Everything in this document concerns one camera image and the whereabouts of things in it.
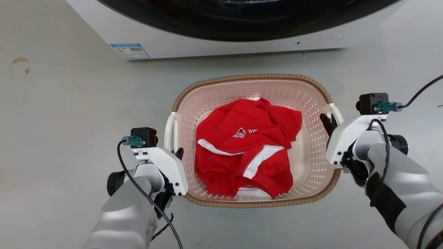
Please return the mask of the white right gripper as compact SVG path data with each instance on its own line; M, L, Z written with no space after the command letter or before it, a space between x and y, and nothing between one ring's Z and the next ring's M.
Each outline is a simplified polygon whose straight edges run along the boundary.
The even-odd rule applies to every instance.
M353 116L341 124L337 123L334 114L329 118L321 113L319 118L331 138L326 149L325 158L335 164L342 161L342 157L351 146L351 152L358 160L367 160L368 151L374 144L384 144L380 125L372 123L372 128L367 130L373 119L385 120L386 114Z

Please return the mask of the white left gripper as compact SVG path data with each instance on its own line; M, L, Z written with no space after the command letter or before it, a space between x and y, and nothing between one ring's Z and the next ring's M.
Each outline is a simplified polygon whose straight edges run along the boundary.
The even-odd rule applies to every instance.
M184 196L189 189L187 178L182 164L184 149L179 148L173 154L165 148L133 148L133 153L138 160L149 160L173 184L174 192Z

